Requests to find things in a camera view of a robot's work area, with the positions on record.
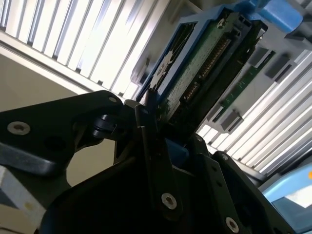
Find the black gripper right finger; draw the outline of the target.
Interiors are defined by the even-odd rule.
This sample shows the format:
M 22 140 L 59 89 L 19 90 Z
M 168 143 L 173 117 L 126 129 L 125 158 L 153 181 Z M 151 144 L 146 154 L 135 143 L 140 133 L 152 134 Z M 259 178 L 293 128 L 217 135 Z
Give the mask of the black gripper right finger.
M 224 152 L 210 154 L 194 136 L 194 166 L 212 190 L 216 217 L 224 234 L 293 234 L 295 231 Z

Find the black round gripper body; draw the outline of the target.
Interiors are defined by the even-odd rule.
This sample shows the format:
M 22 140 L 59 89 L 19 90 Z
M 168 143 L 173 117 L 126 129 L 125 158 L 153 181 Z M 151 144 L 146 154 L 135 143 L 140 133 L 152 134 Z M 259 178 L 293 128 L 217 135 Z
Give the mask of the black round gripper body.
M 225 216 L 193 174 L 173 167 L 178 205 L 156 202 L 144 167 L 129 158 L 61 194 L 47 209 L 42 234 L 224 234 Z

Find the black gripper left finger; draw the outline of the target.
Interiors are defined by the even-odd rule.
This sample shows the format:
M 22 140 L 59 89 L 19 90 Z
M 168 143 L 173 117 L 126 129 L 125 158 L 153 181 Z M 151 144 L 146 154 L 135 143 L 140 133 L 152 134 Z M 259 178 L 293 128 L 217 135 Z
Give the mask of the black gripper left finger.
M 117 163 L 134 158 L 144 167 L 152 202 L 161 194 L 178 202 L 167 142 L 157 130 L 155 110 L 97 91 L 0 114 L 0 190 L 19 209 L 25 202 L 42 215 L 71 189 L 65 171 L 74 154 L 104 139 L 116 142 Z

